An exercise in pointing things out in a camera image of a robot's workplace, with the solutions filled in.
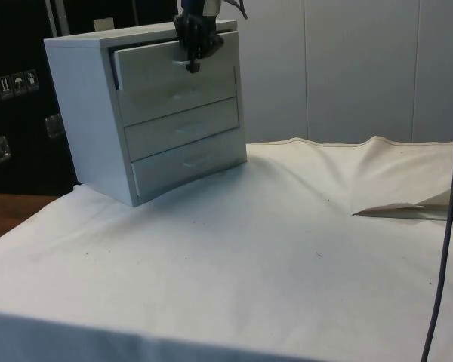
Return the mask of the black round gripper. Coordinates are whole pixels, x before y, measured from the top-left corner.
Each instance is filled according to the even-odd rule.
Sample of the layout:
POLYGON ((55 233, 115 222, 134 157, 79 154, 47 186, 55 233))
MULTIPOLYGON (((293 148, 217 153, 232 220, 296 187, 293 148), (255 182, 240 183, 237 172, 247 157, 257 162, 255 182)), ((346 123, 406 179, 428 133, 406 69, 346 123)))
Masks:
POLYGON ((202 59, 210 57, 223 46, 224 41, 217 32, 216 18, 204 15, 205 0, 181 0, 180 6, 181 14, 174 17, 174 26, 178 40, 186 51, 186 70, 194 74, 200 70, 200 64, 196 62, 198 52, 201 50, 202 59), (202 28, 198 17, 203 17, 202 28))

